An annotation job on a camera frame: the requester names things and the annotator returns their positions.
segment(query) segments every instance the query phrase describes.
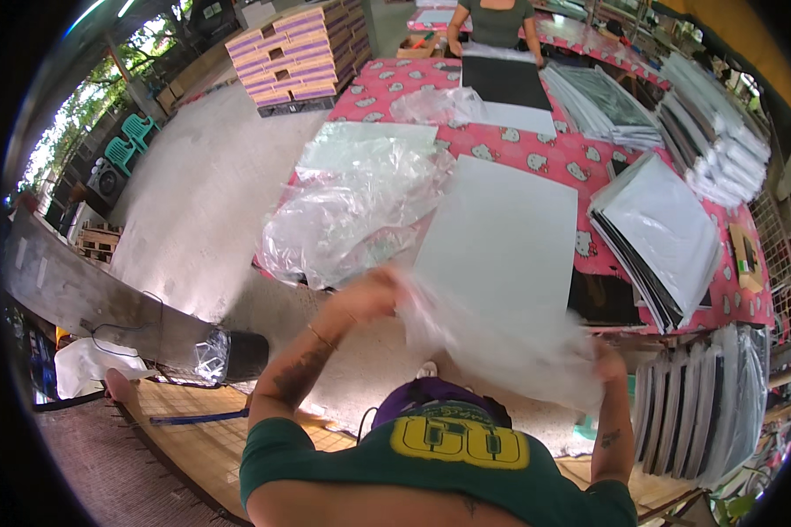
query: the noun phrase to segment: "person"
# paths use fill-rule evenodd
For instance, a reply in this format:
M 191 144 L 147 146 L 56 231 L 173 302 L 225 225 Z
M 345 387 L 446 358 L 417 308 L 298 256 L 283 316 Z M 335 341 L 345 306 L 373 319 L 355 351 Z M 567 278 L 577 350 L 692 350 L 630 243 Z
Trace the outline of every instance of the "person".
M 524 28 L 526 47 L 537 59 L 539 68 L 545 65 L 539 49 L 536 12 L 527 0 L 457 0 L 447 32 L 449 48 L 457 57 L 463 55 L 460 28 L 469 15 L 472 16 L 474 42 L 521 49 L 524 44 L 519 38 L 519 28 Z
M 357 324 L 392 315 L 403 294 L 395 271 L 369 271 L 328 299 L 261 374 L 239 472 L 255 525 L 636 524 L 627 488 L 627 370 L 600 341 L 595 372 L 605 397 L 585 491 L 560 474 L 537 439 L 498 422 L 503 407 L 432 371 L 382 403 L 358 446 L 315 450 L 294 421 L 299 403 L 341 339 Z

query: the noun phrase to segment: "pink tablecloth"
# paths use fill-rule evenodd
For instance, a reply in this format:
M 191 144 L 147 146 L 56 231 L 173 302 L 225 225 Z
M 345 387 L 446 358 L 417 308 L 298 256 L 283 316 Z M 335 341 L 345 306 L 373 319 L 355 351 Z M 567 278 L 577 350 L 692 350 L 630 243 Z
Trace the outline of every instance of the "pink tablecloth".
M 370 61 L 354 79 L 349 89 L 329 114 L 329 121 L 393 121 L 390 103 L 401 95 L 416 90 L 455 88 L 460 79 L 458 72 L 445 72 L 446 65 L 459 66 L 456 59 L 383 59 Z M 627 273 L 618 263 L 612 251 L 592 228 L 586 216 L 593 192 L 609 182 L 606 163 L 619 159 L 632 163 L 641 155 L 615 145 L 585 139 L 570 131 L 567 118 L 559 111 L 559 105 L 550 91 L 548 98 L 554 107 L 554 125 L 559 134 L 548 138 L 514 128 L 470 124 L 465 126 L 441 126 L 437 143 L 446 147 L 455 157 L 460 154 L 473 155 L 496 163 L 503 163 L 526 170 L 542 177 L 558 181 L 577 189 L 580 203 L 577 218 L 577 246 L 574 267 L 586 274 L 615 275 L 629 282 Z M 671 157 L 664 150 L 656 151 L 666 163 Z M 718 270 L 709 286 L 712 309 L 697 311 L 683 332 L 713 328 L 734 320 L 773 325 L 771 293 L 765 273 L 765 289 L 759 294 L 742 289 L 738 285 L 736 262 L 729 242 L 729 224 L 739 224 L 756 234 L 752 216 L 746 206 L 727 210 L 707 200 L 702 200 L 704 209 L 720 229 L 721 241 L 726 250 Z M 764 254 L 760 254 L 762 268 L 767 269 Z M 655 333 L 650 312 L 639 308 L 642 321 L 648 324 L 643 330 Z
M 447 23 L 422 24 L 417 19 L 423 11 L 433 10 L 432 7 L 420 7 L 409 20 L 407 27 L 412 31 L 434 30 L 444 31 Z M 663 90 L 667 90 L 670 83 L 660 77 L 659 72 L 648 64 L 648 60 L 639 55 L 632 48 L 624 46 L 617 40 L 608 39 L 602 36 L 595 29 L 587 26 L 583 22 L 578 22 L 572 18 L 567 18 L 559 14 L 551 15 L 537 11 L 537 33 L 539 42 L 552 46 L 565 48 L 580 55 L 588 55 L 599 61 L 607 62 L 613 66 L 636 73 L 642 79 L 651 81 Z M 524 30 L 519 31 L 519 37 L 524 38 Z

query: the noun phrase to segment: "green t-shirt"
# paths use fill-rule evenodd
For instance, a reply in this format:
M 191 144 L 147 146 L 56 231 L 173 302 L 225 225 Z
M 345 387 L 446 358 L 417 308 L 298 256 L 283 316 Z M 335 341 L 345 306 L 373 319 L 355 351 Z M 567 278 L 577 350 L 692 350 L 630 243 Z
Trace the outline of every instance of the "green t-shirt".
M 515 47 L 519 43 L 519 28 L 525 18 L 533 16 L 533 6 L 527 0 L 515 0 L 512 9 L 486 9 L 481 0 L 457 0 L 472 14 L 472 40 L 495 47 Z
M 479 406 L 438 402 L 376 427 L 353 448 L 323 452 L 283 417 L 249 431 L 240 500 L 274 480 L 400 485 L 468 494 L 532 525 L 635 525 L 630 492 L 604 480 L 581 491 L 560 474 L 545 445 L 497 427 Z

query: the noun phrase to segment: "yellow number patch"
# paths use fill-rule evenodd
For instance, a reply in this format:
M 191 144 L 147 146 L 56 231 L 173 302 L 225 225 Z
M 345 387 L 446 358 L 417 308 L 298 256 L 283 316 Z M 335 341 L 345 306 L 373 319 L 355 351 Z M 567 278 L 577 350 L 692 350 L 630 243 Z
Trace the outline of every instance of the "yellow number patch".
M 453 417 L 399 417 L 390 447 L 401 455 L 464 461 L 484 469 L 523 469 L 530 464 L 523 433 Z

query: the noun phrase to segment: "electric cord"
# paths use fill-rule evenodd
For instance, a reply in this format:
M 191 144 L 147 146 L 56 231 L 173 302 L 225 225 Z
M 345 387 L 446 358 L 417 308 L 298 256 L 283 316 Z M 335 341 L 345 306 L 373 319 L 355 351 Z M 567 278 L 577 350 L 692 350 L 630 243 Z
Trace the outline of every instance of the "electric cord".
M 360 443 L 360 434 L 363 433 L 363 422 L 366 421 L 366 416 L 368 416 L 369 412 L 371 412 L 372 410 L 378 411 L 378 407 L 371 406 L 367 408 L 366 411 L 363 413 L 363 417 L 360 418 L 360 426 L 358 427 L 358 438 L 354 440 L 354 446 L 358 446 L 358 444 Z
M 140 325 L 138 327 L 129 327 L 127 325 L 110 324 L 108 322 L 104 322 L 103 324 L 97 325 L 93 330 L 91 330 L 91 340 L 94 342 L 94 345 L 100 351 L 103 351 L 103 352 L 106 352 L 106 353 L 110 353 L 111 355 L 116 355 L 118 357 L 132 357 L 132 358 L 139 357 L 140 355 L 137 355 L 137 354 L 136 355 L 131 355 L 129 353 L 118 353 L 118 352 L 115 352 L 115 351 L 112 351 L 112 350 L 109 350 L 109 349 L 107 349 L 105 347 L 100 346 L 99 343 L 97 342 L 97 338 L 94 336 L 94 334 L 97 332 L 97 330 L 99 330 L 100 328 L 103 328 L 103 327 L 114 327 L 114 328 L 117 328 L 117 329 L 122 330 L 124 332 L 142 332 L 145 329 L 147 329 L 148 326 L 150 326 L 150 325 L 157 325 L 158 326 L 158 353 L 160 354 L 160 352 L 161 352 L 161 345 L 163 344 L 163 339 L 164 339 L 164 301 L 161 300 L 161 298 L 158 297 L 158 295 L 155 294 L 154 292 L 149 292 L 149 291 L 141 291 L 141 292 L 146 293 L 146 294 L 154 297 L 161 304 L 161 311 L 158 313 L 158 322 L 147 322 L 146 324 Z

